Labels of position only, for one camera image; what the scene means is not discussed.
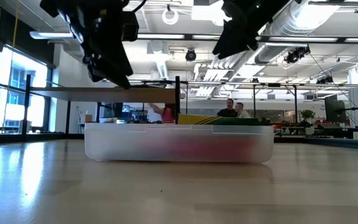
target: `pink shirt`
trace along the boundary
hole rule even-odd
[[[173,123],[175,120],[175,118],[172,116],[170,108],[166,108],[165,111],[163,110],[161,117],[162,117],[163,124]]]

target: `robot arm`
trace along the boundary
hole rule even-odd
[[[83,49],[89,77],[104,78],[130,88],[127,76],[133,71],[122,41],[135,41],[139,24],[135,12],[124,12],[129,0],[42,0],[40,7],[50,16],[61,15]]]

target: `man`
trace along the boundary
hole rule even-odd
[[[236,105],[236,112],[238,114],[238,118],[251,118],[248,112],[244,110],[244,105],[242,103],[237,103]]]
[[[226,100],[226,109],[220,110],[218,112],[218,116],[225,117],[225,118],[236,118],[237,112],[233,109],[234,101],[233,99]]]

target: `dark shirt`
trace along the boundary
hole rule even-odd
[[[225,118],[236,118],[237,112],[235,109],[223,109],[218,112],[218,116],[225,117]]]

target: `security camera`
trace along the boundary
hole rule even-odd
[[[193,62],[196,60],[196,52],[194,51],[194,49],[188,49],[187,53],[186,53],[186,61],[188,62]]]

